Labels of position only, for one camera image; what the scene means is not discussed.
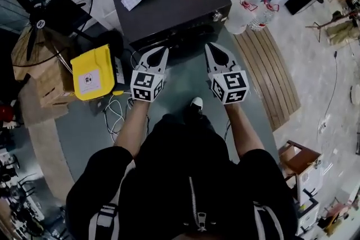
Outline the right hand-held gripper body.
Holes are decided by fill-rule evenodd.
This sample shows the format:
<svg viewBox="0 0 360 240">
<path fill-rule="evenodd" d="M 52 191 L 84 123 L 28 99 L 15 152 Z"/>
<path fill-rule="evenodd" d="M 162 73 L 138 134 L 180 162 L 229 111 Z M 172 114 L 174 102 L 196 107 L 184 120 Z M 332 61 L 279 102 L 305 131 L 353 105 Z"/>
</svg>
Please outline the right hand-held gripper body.
<svg viewBox="0 0 360 240">
<path fill-rule="evenodd" d="M 245 70 L 238 64 L 225 72 L 208 73 L 210 89 L 223 105 L 242 102 L 249 92 L 249 82 Z"/>
</svg>

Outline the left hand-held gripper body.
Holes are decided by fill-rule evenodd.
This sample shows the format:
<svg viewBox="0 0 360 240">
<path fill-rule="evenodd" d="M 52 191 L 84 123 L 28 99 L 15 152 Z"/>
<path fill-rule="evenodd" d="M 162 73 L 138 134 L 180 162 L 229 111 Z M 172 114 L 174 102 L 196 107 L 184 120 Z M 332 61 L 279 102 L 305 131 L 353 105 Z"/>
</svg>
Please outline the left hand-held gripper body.
<svg viewBox="0 0 360 240">
<path fill-rule="evenodd" d="M 132 72 L 130 91 L 132 98 L 139 101 L 153 102 L 163 90 L 165 65 L 149 66 L 144 62 Z"/>
</svg>

